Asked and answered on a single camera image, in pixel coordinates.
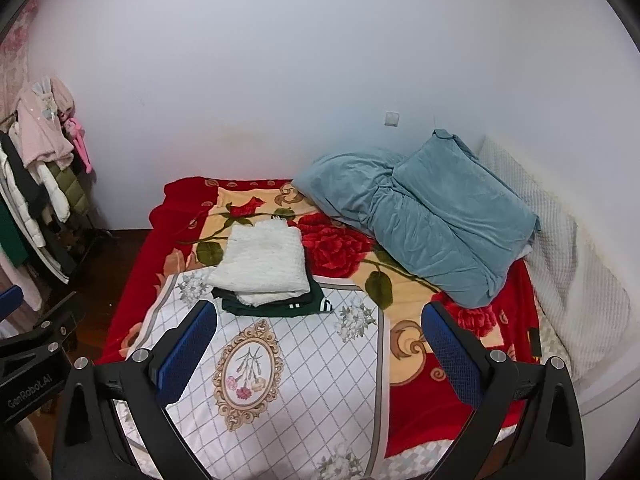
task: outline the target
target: wooden floor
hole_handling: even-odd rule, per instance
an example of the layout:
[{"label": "wooden floor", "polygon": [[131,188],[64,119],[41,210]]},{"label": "wooden floor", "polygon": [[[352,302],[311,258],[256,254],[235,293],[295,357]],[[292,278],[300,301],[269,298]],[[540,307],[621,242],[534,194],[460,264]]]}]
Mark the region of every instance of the wooden floor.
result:
[{"label": "wooden floor", "polygon": [[[113,231],[113,240],[103,239],[94,245],[73,282],[52,294],[52,304],[72,290],[82,292],[86,300],[84,319],[76,329],[78,348],[70,356],[72,361],[80,356],[100,357],[111,317],[147,234],[146,230]],[[56,413],[34,414],[29,419],[51,459]]]}]

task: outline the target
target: blue textured pad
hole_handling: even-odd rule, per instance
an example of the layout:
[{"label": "blue textured pad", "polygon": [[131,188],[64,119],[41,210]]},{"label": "blue textured pad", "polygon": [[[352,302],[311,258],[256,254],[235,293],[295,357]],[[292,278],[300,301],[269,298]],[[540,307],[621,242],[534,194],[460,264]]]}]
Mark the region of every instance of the blue textured pad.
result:
[{"label": "blue textured pad", "polygon": [[424,338],[440,362],[460,401],[474,408],[482,401],[480,370],[431,303],[422,310]]},{"label": "blue textured pad", "polygon": [[210,301],[200,311],[182,338],[176,343],[167,359],[158,370],[156,399],[161,406],[173,404],[180,399],[193,371],[211,341],[218,317]]},{"label": "blue textured pad", "polygon": [[17,285],[0,294],[0,321],[21,306],[23,300],[22,289]]}]

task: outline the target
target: silver screw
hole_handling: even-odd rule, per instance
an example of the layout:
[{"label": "silver screw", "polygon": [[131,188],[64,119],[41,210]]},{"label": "silver screw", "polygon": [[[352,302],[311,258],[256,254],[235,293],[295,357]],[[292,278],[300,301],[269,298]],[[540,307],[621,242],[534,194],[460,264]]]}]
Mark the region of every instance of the silver screw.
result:
[{"label": "silver screw", "polygon": [[82,370],[88,364],[89,364],[89,359],[87,359],[86,357],[79,357],[78,359],[76,359],[76,362],[74,363],[74,367],[77,370]]},{"label": "silver screw", "polygon": [[140,350],[136,350],[135,352],[133,352],[133,355],[131,356],[131,358],[137,363],[141,363],[147,357],[149,357],[149,350],[147,350],[146,348],[141,348]]},{"label": "silver screw", "polygon": [[562,361],[561,358],[553,356],[551,359],[549,359],[549,362],[551,363],[553,368],[556,368],[557,370],[562,370],[564,368],[564,361]]},{"label": "silver screw", "polygon": [[491,350],[489,357],[497,363],[503,363],[507,360],[507,354],[502,350]]}]

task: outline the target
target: pink stuffed toy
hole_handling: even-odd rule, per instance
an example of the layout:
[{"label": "pink stuffed toy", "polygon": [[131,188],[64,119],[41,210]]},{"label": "pink stuffed toy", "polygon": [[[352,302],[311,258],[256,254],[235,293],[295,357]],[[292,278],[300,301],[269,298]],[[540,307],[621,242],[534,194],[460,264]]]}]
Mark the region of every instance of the pink stuffed toy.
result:
[{"label": "pink stuffed toy", "polygon": [[84,162],[84,166],[86,168],[87,173],[91,173],[93,168],[91,167],[91,163],[89,162],[89,154],[86,151],[86,146],[84,145],[84,128],[75,118],[69,118],[64,123],[65,130],[73,140],[74,146],[78,151],[78,155]]}]

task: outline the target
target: wall switch plate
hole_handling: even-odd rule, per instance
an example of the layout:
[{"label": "wall switch plate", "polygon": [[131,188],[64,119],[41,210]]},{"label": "wall switch plate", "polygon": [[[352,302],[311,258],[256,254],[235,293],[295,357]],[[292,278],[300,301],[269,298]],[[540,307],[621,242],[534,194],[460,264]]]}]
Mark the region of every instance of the wall switch plate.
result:
[{"label": "wall switch plate", "polygon": [[396,112],[387,112],[385,114],[385,126],[398,126],[400,114]]}]

